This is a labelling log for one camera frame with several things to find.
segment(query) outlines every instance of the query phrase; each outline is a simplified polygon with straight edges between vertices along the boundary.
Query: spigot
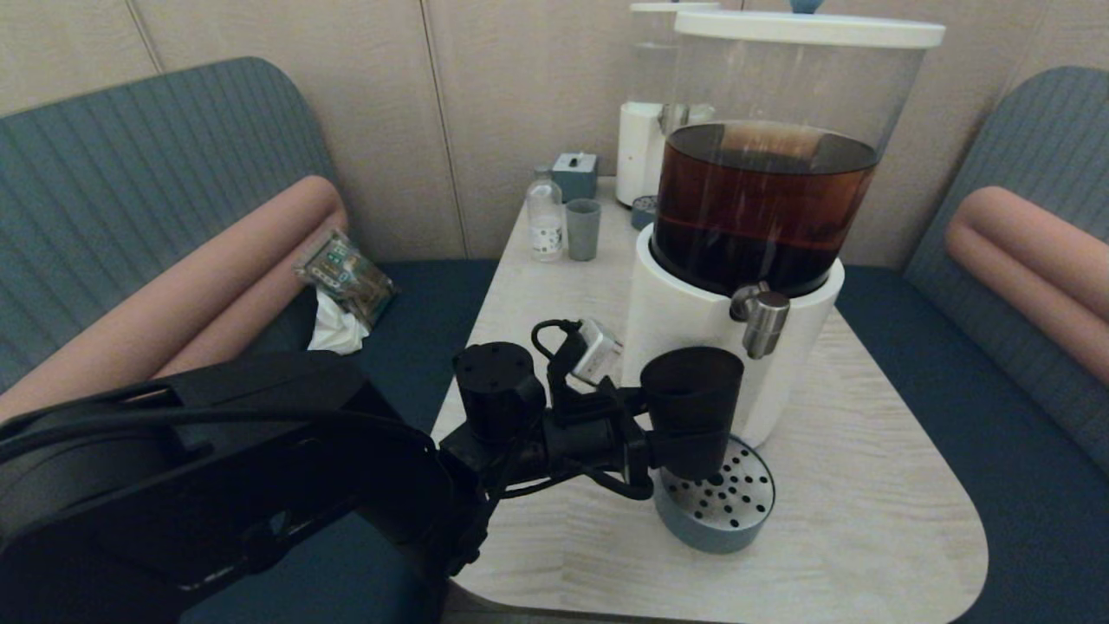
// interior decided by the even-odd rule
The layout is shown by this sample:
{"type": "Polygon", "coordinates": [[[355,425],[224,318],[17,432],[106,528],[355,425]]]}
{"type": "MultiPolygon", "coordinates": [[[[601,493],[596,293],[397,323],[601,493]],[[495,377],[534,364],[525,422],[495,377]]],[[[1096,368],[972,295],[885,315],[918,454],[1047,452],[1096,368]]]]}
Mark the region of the spigot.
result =
{"type": "Polygon", "coordinates": [[[777,339],[790,315],[790,297],[770,289],[766,282],[741,286],[732,295],[732,319],[747,325],[743,348],[747,357],[760,360],[777,347],[777,339]]]}

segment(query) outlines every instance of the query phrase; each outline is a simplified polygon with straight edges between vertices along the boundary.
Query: beverage dispenser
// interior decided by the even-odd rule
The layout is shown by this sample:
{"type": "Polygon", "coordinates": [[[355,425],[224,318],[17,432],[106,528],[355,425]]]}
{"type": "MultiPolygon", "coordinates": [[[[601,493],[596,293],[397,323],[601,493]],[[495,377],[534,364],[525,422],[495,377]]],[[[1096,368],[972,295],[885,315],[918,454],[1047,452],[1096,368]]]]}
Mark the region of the beverage dispenser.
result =
{"type": "Polygon", "coordinates": [[[704,11],[679,13],[674,31],[659,212],[637,244],[624,381],[673,349],[732,351],[746,369],[732,431],[759,446],[843,285],[840,248],[944,27],[704,11]]]}
{"type": "Polygon", "coordinates": [[[662,110],[670,101],[678,34],[674,16],[679,11],[711,10],[719,2],[635,2],[631,4],[634,29],[628,101],[620,106],[620,144],[617,156],[617,198],[625,205],[659,192],[662,170],[662,110]]]}

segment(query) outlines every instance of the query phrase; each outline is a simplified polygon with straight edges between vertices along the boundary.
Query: tissue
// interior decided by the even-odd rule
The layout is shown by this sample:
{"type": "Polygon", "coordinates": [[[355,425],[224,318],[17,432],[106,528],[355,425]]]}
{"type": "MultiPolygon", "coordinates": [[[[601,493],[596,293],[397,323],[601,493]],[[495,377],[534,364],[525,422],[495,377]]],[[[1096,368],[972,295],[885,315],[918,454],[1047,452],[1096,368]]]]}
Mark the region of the tissue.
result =
{"type": "Polygon", "coordinates": [[[312,331],[308,351],[334,351],[346,356],[362,349],[362,339],[369,336],[369,330],[318,288],[316,303],[316,328],[312,331]]]}

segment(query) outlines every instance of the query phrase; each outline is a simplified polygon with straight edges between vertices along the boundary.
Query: pink bolster cushion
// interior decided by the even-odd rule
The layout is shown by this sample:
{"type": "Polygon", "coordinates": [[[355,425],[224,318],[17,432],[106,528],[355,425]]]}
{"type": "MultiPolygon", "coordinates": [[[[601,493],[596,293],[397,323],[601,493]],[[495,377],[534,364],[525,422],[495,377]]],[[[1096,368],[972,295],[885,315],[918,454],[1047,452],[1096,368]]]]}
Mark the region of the pink bolster cushion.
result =
{"type": "Polygon", "coordinates": [[[1109,385],[1109,245],[998,187],[959,204],[947,252],[1109,385]]]}
{"type": "Polygon", "coordinates": [[[116,305],[0,396],[0,420],[234,358],[296,296],[292,264],[346,227],[327,180],[305,177],[116,305]]]}

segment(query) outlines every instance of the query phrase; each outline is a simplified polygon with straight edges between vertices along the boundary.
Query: plastic bottle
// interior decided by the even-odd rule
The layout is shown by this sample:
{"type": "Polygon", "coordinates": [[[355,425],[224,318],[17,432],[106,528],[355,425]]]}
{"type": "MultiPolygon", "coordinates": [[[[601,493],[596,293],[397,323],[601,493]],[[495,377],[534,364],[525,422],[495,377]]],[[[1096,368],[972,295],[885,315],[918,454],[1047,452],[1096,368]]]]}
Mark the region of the plastic bottle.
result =
{"type": "Polygon", "coordinates": [[[528,206],[528,229],[531,256],[540,262],[562,257],[566,228],[562,218],[562,188],[551,180],[549,166],[536,167],[536,181],[525,196],[528,206]]]}

